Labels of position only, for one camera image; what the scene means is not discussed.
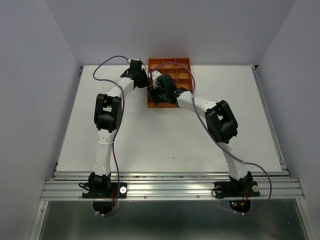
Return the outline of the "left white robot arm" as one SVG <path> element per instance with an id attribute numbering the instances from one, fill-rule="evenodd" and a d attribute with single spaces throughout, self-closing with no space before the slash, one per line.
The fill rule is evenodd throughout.
<path id="1" fill-rule="evenodd" d="M 100 197 L 111 193 L 111 154 L 123 118 L 125 96 L 135 88 L 142 89 L 150 84 L 143 62 L 139 58 L 129 59 L 128 62 L 129 68 L 120 76 L 115 87 L 96 97 L 93 120 L 97 128 L 97 153 L 88 178 L 88 189 Z"/>

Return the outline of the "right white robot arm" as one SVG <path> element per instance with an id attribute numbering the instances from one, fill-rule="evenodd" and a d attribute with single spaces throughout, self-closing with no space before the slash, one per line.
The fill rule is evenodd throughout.
<path id="1" fill-rule="evenodd" d="M 219 199 L 225 197 L 257 196 L 254 192 L 257 183 L 246 168 L 243 161 L 236 159 L 236 136 L 238 123 L 230 106 L 224 100 L 213 102 L 193 93 L 184 87 L 178 88 L 169 74 L 154 71 L 149 74 L 152 86 L 147 89 L 155 105 L 169 103 L 178 108 L 192 111 L 200 120 L 205 119 L 205 129 L 210 137 L 222 148 L 225 157 L 229 181 L 215 185 L 215 196 Z"/>

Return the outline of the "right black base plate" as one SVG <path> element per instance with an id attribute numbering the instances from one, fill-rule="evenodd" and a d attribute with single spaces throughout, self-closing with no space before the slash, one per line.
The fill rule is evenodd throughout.
<path id="1" fill-rule="evenodd" d="M 251 181 L 241 185 L 240 183 L 231 181 L 216 181 L 213 183 L 214 188 L 211 194 L 217 199 L 224 198 L 242 198 L 243 196 L 259 197 L 260 191 L 258 183 Z"/>

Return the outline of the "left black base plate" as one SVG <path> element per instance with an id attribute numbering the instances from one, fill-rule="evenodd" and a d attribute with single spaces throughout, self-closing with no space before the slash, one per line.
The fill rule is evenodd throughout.
<path id="1" fill-rule="evenodd" d="M 94 189 L 89 187 L 89 183 L 79 183 L 82 185 L 82 198 L 83 199 L 113 199 L 115 200 L 118 194 L 118 183 L 111 182 L 110 188 L 105 189 Z M 120 182 L 119 199 L 125 199 L 127 197 L 128 185 L 126 182 Z"/>

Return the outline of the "aluminium rail frame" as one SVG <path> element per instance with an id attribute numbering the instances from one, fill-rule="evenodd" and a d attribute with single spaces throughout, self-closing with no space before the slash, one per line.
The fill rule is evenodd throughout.
<path id="1" fill-rule="evenodd" d="M 220 161 L 214 171 L 124 171 L 114 181 L 127 183 L 111 217 L 94 214 L 91 199 L 81 196 L 77 183 L 86 171 L 58 167 L 41 193 L 33 240 L 313 240 L 300 181 L 292 178 L 252 65 L 195 65 L 216 78 L 237 75 L 253 89 L 268 125 L 281 171 L 254 173 L 260 196 L 252 199 L 258 210 L 251 216 L 227 211 L 227 200 L 212 195 L 215 181 L 228 178 Z"/>

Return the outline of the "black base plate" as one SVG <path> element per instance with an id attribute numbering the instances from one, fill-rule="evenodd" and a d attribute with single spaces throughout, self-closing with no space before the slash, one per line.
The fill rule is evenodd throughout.
<path id="1" fill-rule="evenodd" d="M 251 181 L 241 185 L 240 183 L 231 181 L 216 181 L 213 183 L 214 188 L 211 194 L 217 199 L 224 198 L 242 198 L 243 196 L 259 197 L 260 191 L 258 183 Z"/>
<path id="2" fill-rule="evenodd" d="M 115 200 L 118 194 L 118 183 L 111 182 L 110 188 L 105 189 L 94 189 L 89 187 L 89 183 L 79 183 L 82 185 L 82 198 L 83 199 L 113 199 Z M 119 199 L 125 199 L 127 197 L 128 185 L 126 182 L 120 182 Z"/>

